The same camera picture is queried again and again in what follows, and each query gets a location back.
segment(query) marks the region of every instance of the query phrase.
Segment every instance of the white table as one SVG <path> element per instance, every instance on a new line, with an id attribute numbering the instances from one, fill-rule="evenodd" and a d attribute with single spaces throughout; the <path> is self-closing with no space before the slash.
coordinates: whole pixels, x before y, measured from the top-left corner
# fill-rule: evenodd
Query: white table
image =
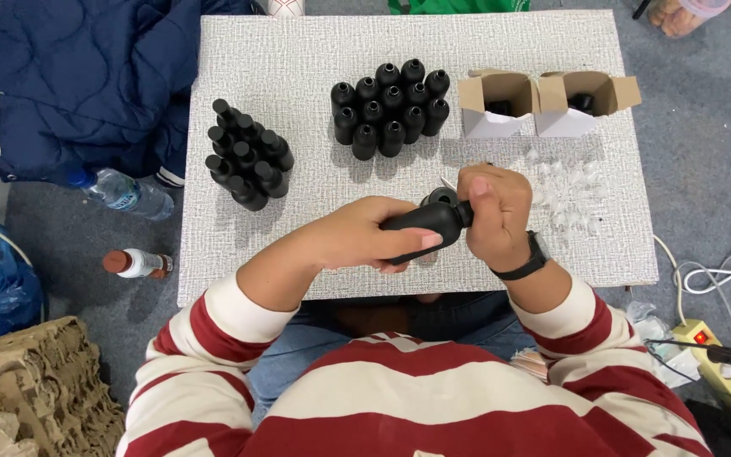
<path id="1" fill-rule="evenodd" d="M 443 68 L 454 80 L 473 68 L 505 68 L 537 76 L 547 71 L 601 70 L 624 76 L 610 11 L 544 11 L 461 16 L 206 16 L 202 19 L 199 77 L 193 87 L 188 141 L 178 304 L 233 271 L 280 236 L 366 195 L 418 203 L 452 182 L 469 162 L 492 161 L 541 178 L 525 160 L 535 147 L 548 161 L 570 167 L 598 160 L 609 198 L 571 197 L 594 218 L 597 236 L 570 242 L 536 206 L 530 228 L 543 234 L 554 257 L 593 286 L 656 282 L 651 217 L 630 110 L 611 116 L 583 138 L 537 138 L 533 121 L 505 139 L 465 140 L 455 82 L 446 99 L 451 116 L 437 138 L 403 148 L 400 156 L 355 160 L 331 133 L 329 91 L 352 84 L 381 63 L 420 58 L 428 71 Z M 290 191 L 257 213 L 238 206 L 212 182 L 204 160 L 206 132 L 215 124 L 211 102 L 224 98 L 289 141 L 296 157 Z M 434 264 L 412 264 L 401 275 L 369 267 L 324 272 L 307 298 L 408 295 L 501 287 L 463 238 L 440 251 Z"/>

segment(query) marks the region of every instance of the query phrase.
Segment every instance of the navy blue jacket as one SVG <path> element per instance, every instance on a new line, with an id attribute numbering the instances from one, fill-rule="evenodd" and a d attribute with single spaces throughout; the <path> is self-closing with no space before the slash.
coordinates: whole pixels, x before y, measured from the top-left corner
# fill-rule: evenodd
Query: navy blue jacket
<path id="1" fill-rule="evenodd" d="M 253 0 L 2 0 L 0 176 L 112 167 L 182 185 L 200 16 Z"/>

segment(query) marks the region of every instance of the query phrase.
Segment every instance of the wristwatch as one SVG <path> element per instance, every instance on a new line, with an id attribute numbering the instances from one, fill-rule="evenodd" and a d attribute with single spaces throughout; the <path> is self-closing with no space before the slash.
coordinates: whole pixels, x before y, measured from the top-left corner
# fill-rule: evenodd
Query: wristwatch
<path id="1" fill-rule="evenodd" d="M 532 252 L 529 260 L 521 267 L 511 272 L 499 273 L 490 269 L 490 271 L 501 278 L 502 281 L 514 281 L 525 278 L 526 276 L 543 268 L 543 266 L 546 265 L 546 262 L 552 258 L 552 256 L 549 255 L 549 251 L 540 234 L 537 234 L 532 230 L 526 233 L 529 234 L 529 249 Z"/>

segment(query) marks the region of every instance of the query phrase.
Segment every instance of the sleeve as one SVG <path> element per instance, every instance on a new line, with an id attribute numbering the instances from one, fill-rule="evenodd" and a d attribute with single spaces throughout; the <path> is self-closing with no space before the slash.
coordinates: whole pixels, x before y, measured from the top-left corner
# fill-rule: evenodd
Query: sleeve
<path id="1" fill-rule="evenodd" d="M 530 314 L 513 303 L 547 360 L 549 382 L 593 402 L 660 455 L 711 457 L 693 415 L 653 374 L 652 356 L 624 313 L 572 281 L 569 296 L 549 312 Z"/>
<path id="2" fill-rule="evenodd" d="M 253 303 L 235 273 L 210 286 L 148 343 L 117 456 L 235 455 L 253 427 L 245 373 L 296 312 Z"/>

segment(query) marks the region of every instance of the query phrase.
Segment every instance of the jeans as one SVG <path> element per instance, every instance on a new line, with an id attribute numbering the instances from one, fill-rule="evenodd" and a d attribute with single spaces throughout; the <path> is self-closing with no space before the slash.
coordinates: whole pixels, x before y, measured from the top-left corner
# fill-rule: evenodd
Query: jeans
<path id="1" fill-rule="evenodd" d="M 410 298 L 401 297 L 398 303 Z M 320 302 L 304 302 L 248 377 L 256 408 L 253 423 L 321 356 L 352 340 Z M 517 321 L 504 291 L 445 294 L 430 304 L 409 306 L 409 334 L 424 341 L 456 341 L 510 360 L 534 339 Z"/>

